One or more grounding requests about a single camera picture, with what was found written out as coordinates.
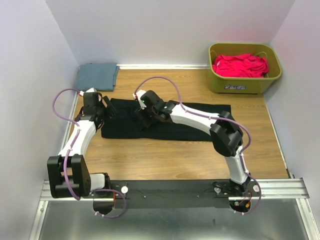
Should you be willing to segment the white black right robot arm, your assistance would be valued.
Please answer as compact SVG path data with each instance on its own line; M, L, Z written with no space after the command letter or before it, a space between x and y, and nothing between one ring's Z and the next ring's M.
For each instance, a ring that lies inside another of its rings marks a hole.
M209 113L174 100L164 102L152 90L138 90L133 93L133 99L139 103L136 114L147 128L159 121L189 126L209 135L215 151L224 156L229 169L227 191L236 196L247 192L250 178L243 155L243 131L230 112Z

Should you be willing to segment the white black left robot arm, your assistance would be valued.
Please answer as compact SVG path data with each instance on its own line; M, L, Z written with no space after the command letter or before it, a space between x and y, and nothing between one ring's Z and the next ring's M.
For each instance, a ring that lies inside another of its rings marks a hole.
M85 154L93 136L116 110L95 88L77 94L83 98L83 106L75 119L53 110L57 117L73 124L73 131L60 152L47 160L50 193L55 199L72 197L79 201L92 192L104 198L111 191L110 177L107 173L89 173Z

